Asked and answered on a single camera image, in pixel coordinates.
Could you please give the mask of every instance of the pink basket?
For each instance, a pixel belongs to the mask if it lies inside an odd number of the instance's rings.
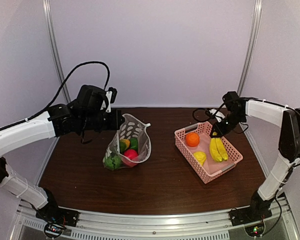
[[[175,145],[205,184],[233,169],[243,159],[241,153],[225,137],[222,137],[221,139],[229,159],[223,162],[215,162],[209,151],[211,129],[212,125],[209,122],[203,122],[174,132]],[[190,132],[197,133],[200,136],[200,143],[196,147],[186,145],[186,135]],[[203,166],[199,164],[193,155],[197,151],[206,153],[206,160]]]

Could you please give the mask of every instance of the orange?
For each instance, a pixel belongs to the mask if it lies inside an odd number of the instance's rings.
[[[185,142],[189,147],[196,147],[200,143],[200,137],[196,132],[190,132],[185,136]]]

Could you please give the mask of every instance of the banana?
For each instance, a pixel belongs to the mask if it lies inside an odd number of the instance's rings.
[[[211,138],[209,146],[211,157],[216,162],[227,161],[229,159],[227,150],[219,137]]]
[[[225,145],[222,142],[221,138],[217,137],[215,139],[215,143],[216,143],[216,148],[222,157],[222,160],[227,161],[229,159],[229,156],[228,156],[227,150],[226,150]]]
[[[209,146],[211,157],[216,162],[222,162],[223,158],[218,152],[216,138],[211,138],[210,146]]]

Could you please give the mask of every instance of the yellow fruit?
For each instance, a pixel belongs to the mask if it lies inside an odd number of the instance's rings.
[[[204,165],[206,159],[207,159],[207,155],[203,152],[203,151],[196,151],[193,154],[194,158],[199,162],[199,164],[201,166]]]
[[[216,138],[211,138],[209,150],[210,150],[210,155],[211,155],[211,157],[214,161],[216,161],[216,162],[222,162],[223,161],[222,156],[218,152]]]
[[[216,143],[216,148],[222,157],[222,160],[227,161],[229,159],[229,156],[221,138],[220,137],[215,138],[215,143]]]
[[[130,147],[130,141],[128,139],[121,139],[120,141],[126,144],[127,149]]]

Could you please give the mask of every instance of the toy fruit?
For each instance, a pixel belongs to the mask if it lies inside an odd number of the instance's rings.
[[[133,149],[128,149],[127,151],[124,152],[123,155],[125,157],[127,157],[128,159],[130,159],[130,160],[138,157],[137,151],[133,150]],[[124,162],[124,164],[126,164],[129,167],[134,167],[135,165],[138,164],[137,162],[132,162],[132,161],[129,161],[129,160],[125,159],[125,158],[122,158],[122,161]]]
[[[138,152],[138,138],[130,138],[130,149],[136,150]]]
[[[227,150],[219,137],[211,138],[209,150],[212,159],[216,162],[227,161],[229,159]]]
[[[203,152],[203,151],[196,151],[193,154],[194,158],[199,162],[199,164],[201,166],[204,165],[206,159],[207,159],[207,155]]]
[[[119,141],[120,153],[122,154],[130,146],[130,141],[128,139],[121,139]]]
[[[185,136],[185,142],[189,147],[196,147],[200,143],[200,137],[196,132],[190,132]]]
[[[109,156],[104,160],[104,166],[110,170],[116,170],[121,167],[122,161],[120,156]]]

